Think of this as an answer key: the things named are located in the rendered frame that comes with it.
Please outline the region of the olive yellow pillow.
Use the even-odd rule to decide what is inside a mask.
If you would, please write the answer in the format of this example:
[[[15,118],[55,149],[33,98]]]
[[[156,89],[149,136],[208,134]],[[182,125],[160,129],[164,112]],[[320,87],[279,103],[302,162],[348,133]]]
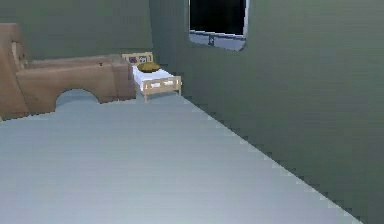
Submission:
[[[160,69],[160,66],[155,62],[145,62],[137,66],[138,70],[144,73],[156,72]]]

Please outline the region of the pale wooden bed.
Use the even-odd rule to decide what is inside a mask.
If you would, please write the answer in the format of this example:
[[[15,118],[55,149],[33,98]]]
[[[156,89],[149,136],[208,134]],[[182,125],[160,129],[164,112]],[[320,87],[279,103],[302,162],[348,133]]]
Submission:
[[[180,76],[172,75],[161,67],[152,69],[149,72],[142,69],[143,63],[157,65],[152,52],[122,53],[121,56],[132,65],[136,87],[142,93],[145,102],[148,101],[148,96],[153,94],[171,91],[177,91],[178,94],[182,93],[182,79]]]

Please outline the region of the dark window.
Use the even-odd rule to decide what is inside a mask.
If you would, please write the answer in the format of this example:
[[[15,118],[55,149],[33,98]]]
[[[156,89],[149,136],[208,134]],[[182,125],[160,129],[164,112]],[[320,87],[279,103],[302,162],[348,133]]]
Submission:
[[[241,51],[248,36],[250,0],[188,0],[189,40]]]

